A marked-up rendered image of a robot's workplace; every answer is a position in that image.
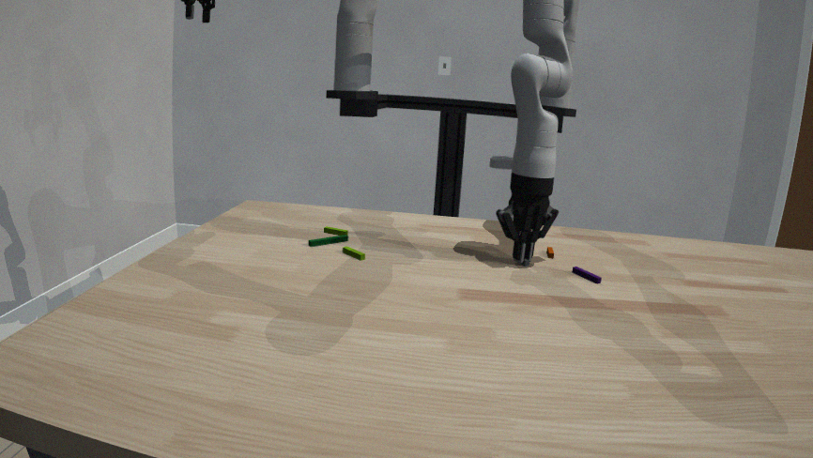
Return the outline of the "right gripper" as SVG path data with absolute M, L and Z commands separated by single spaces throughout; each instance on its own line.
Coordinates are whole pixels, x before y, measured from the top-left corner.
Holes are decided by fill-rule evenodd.
M 193 19 L 194 3 L 196 0 L 181 0 L 186 5 L 186 19 Z M 215 0 L 197 0 L 203 7 L 203 23 L 210 22 L 210 10 L 215 8 Z M 210 3 L 212 1 L 212 5 Z

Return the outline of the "purple rod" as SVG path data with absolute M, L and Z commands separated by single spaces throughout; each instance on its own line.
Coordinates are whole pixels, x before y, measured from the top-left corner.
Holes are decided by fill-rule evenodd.
M 594 275 L 580 267 L 573 267 L 573 273 L 595 283 L 601 283 L 602 280 L 601 277 Z

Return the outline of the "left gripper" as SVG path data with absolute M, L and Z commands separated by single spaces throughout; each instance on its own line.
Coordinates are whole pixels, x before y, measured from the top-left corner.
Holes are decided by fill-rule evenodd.
M 553 183 L 554 177 L 537 178 L 512 173 L 509 205 L 497 210 L 496 214 L 505 236 L 514 240 L 513 259 L 519 264 L 524 263 L 525 258 L 531 261 L 535 242 L 545 237 L 559 214 L 549 201 Z M 542 230 L 541 226 L 544 226 Z

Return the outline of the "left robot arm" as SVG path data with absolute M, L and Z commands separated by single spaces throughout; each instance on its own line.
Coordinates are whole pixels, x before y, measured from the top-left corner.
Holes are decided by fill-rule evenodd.
M 524 53 L 514 62 L 514 155 L 493 156 L 491 168 L 554 177 L 558 118 L 542 105 L 570 109 L 578 6 L 579 0 L 523 0 L 523 35 L 539 46 L 539 54 Z

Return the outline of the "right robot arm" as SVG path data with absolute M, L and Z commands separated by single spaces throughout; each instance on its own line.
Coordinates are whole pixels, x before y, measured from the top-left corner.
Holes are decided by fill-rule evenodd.
M 377 0 L 340 0 L 334 90 L 370 91 Z

